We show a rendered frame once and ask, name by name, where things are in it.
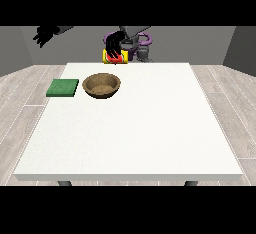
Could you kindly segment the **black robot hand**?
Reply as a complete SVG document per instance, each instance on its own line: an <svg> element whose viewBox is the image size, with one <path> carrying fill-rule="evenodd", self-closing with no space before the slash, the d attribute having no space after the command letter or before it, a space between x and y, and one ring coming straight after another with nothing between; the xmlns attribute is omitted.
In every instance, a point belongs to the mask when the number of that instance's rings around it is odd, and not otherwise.
<svg viewBox="0 0 256 234"><path fill-rule="evenodd" d="M57 26L39 26L37 28L37 34L33 37L36 43L42 48L47 42L49 42L54 35L57 35L60 28Z"/></svg>
<svg viewBox="0 0 256 234"><path fill-rule="evenodd" d="M121 42L125 38L126 35L123 31L116 31L107 37L106 52L111 59L118 60L121 55Z"/></svg>

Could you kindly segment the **brown wooden bowl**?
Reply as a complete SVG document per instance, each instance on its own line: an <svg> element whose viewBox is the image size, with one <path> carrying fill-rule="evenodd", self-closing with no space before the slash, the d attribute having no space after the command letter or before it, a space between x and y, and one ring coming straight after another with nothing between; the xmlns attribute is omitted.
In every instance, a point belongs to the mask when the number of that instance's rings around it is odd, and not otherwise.
<svg viewBox="0 0 256 234"><path fill-rule="evenodd" d="M95 99L108 99L120 88L121 80L110 73L96 73L82 83L84 91Z"/></svg>

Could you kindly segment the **green square pad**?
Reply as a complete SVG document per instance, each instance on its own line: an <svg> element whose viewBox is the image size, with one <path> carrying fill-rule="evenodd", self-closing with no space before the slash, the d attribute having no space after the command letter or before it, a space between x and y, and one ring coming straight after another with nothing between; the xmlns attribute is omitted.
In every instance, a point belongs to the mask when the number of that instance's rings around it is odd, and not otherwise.
<svg viewBox="0 0 256 234"><path fill-rule="evenodd" d="M73 97L75 95L78 79L53 79L47 92L47 97Z"/></svg>

